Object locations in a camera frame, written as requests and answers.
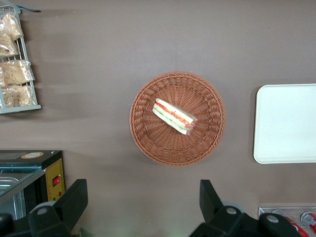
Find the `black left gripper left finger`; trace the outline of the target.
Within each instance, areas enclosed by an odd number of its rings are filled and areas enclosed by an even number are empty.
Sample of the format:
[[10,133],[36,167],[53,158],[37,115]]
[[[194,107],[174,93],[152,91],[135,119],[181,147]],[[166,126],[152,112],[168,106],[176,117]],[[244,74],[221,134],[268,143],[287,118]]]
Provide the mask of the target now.
[[61,197],[38,205],[29,214],[33,237],[70,237],[88,204],[87,181],[77,179]]

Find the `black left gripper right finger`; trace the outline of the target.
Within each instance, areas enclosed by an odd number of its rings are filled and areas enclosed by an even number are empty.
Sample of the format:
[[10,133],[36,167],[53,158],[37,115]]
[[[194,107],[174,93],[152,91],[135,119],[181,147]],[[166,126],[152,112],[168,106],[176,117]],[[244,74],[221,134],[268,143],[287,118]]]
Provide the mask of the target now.
[[199,206],[204,218],[192,237],[256,237],[257,221],[237,207],[224,205],[210,180],[201,180]]

